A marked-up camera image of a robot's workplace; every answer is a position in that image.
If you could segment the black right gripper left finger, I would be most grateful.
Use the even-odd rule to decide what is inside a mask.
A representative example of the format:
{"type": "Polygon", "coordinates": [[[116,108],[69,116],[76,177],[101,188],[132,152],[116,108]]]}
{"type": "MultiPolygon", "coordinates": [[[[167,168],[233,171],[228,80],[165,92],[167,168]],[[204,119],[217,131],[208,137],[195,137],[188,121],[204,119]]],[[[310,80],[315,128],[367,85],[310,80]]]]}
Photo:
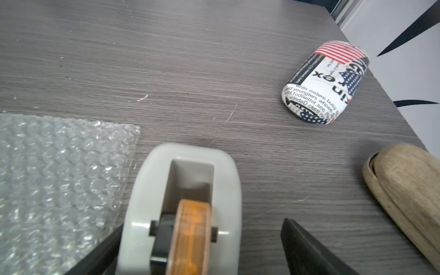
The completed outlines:
{"type": "Polygon", "coordinates": [[[114,275],[122,232],[123,225],[120,225],[65,275],[114,275]]]}

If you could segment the clear bubble wrap sheet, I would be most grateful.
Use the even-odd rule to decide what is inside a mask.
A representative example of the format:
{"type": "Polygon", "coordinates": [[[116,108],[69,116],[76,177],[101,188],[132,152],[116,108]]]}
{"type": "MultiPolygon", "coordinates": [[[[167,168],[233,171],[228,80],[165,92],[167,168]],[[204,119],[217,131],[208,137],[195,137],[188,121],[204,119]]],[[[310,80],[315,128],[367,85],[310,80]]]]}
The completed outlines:
{"type": "Polygon", "coordinates": [[[1,273],[62,275],[116,225],[132,124],[1,114],[1,273]]]}

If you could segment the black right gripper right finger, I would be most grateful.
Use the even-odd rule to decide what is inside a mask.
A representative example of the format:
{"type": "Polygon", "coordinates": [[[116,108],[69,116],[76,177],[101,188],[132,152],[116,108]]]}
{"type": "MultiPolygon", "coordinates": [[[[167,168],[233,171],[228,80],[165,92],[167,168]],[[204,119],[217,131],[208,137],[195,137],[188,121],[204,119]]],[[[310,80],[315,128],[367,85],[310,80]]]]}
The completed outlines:
{"type": "Polygon", "coordinates": [[[358,275],[293,219],[284,220],[281,241],[292,275],[358,275]]]}

